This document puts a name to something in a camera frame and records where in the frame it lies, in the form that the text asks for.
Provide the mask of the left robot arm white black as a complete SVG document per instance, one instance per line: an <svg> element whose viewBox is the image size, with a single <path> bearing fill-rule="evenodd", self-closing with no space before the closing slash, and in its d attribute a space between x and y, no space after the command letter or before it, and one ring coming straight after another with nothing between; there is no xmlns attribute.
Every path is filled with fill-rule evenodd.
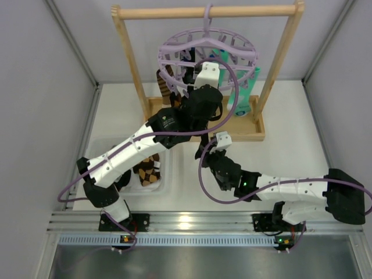
<svg viewBox="0 0 372 279"><path fill-rule="evenodd" d="M136 133L103 155L80 158L77 168L87 199L113 221L130 221L130 210L115 182L144 159L205 134L208 123L220 118L216 111L222 107L222 100L217 88L203 85L183 98L179 107L159 110Z"/></svg>

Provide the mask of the brown striped sock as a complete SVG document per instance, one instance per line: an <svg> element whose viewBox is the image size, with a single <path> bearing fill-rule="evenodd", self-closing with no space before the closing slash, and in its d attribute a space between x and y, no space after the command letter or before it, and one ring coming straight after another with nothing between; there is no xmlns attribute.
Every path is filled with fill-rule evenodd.
<svg viewBox="0 0 372 279"><path fill-rule="evenodd" d="M172 106L172 97L173 97L173 92L169 89L167 86L166 81L163 79L163 77L160 75L161 71L158 69L156 71L156 78L157 78L157 83L158 87L160 90L160 94L162 96L162 107L163 108L168 108Z"/></svg>

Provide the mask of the black red yellow argyle sock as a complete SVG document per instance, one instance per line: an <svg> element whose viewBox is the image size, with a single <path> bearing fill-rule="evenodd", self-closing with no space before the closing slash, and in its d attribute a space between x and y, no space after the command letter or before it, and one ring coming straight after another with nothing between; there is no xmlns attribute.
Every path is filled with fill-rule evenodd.
<svg viewBox="0 0 372 279"><path fill-rule="evenodd" d="M172 92L170 94L170 103L172 108L179 108L181 105L182 96L180 93Z"/></svg>

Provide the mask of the black sock grey blue pattern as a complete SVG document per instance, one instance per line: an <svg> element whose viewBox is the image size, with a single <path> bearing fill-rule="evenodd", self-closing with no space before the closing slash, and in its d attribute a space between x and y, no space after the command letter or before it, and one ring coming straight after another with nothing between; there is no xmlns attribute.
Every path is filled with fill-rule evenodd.
<svg viewBox="0 0 372 279"><path fill-rule="evenodd" d="M191 48L188 52L188 56L185 57L184 55L180 56L180 60L182 62L195 62L195 48ZM185 74L183 75L183 82L184 84L193 84L194 83L194 68L193 67L181 67L185 70Z"/></svg>

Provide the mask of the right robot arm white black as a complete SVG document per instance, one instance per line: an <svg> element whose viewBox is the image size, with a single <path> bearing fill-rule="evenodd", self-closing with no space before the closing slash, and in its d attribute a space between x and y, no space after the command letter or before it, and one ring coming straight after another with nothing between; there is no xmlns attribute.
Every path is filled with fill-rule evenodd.
<svg viewBox="0 0 372 279"><path fill-rule="evenodd" d="M225 205L239 202L271 202L271 222L275 225L298 225L309 220L328 219L350 225L366 222L365 187L346 172L330 168L315 178L284 178L256 171L242 170L227 157L232 140L227 132L214 137L203 136L195 158L198 169L208 168L222 191L233 191L234 199L222 201L211 194L208 198Z"/></svg>

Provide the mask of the lilac round clip hanger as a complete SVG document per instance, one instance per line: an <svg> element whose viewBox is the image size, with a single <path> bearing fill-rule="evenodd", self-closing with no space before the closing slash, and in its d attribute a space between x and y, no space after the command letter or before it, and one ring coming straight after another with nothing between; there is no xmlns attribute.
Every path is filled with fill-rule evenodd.
<svg viewBox="0 0 372 279"><path fill-rule="evenodd" d="M158 50L158 66L160 75L166 81L171 91L182 88L188 90L193 84L184 84L185 70L181 67L194 68L194 82L201 71L203 62L219 64L219 69L225 69L224 81L221 89L226 90L234 86L233 79L237 79L237 71L242 70L245 75L237 79L239 84L247 87L247 79L254 73L258 60L255 46L243 35L234 31L212 27L211 9L208 4L203 11L202 27L186 29L171 36ZM188 56L191 48L195 48L195 62L182 62L180 56ZM223 49L228 53L228 62L219 57L210 57L213 49Z"/></svg>

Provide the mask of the mint green sock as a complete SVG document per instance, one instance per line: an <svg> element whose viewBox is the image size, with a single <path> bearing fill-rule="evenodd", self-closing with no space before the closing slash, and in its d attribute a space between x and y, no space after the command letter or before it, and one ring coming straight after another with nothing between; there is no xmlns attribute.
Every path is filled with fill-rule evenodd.
<svg viewBox="0 0 372 279"><path fill-rule="evenodd" d="M221 60L224 62L228 62L228 53L223 50L223 49L213 49L210 53L210 57L219 57ZM224 75L225 75L226 70L225 69L220 69L220 74L219 74L219 87L222 86L223 81L224 81Z"/></svg>
<svg viewBox="0 0 372 279"><path fill-rule="evenodd" d="M238 117L243 117L251 111L251 106L249 104L249 98L252 92L252 89L255 85L255 82L260 74L260 68L255 67L254 73L246 81L248 82L247 87L239 86L239 96L237 106L234 110L234 114ZM245 75L245 72L242 70L237 71L237 79L242 78ZM235 89L232 88L230 97L227 103L227 110L231 110L235 100Z"/></svg>

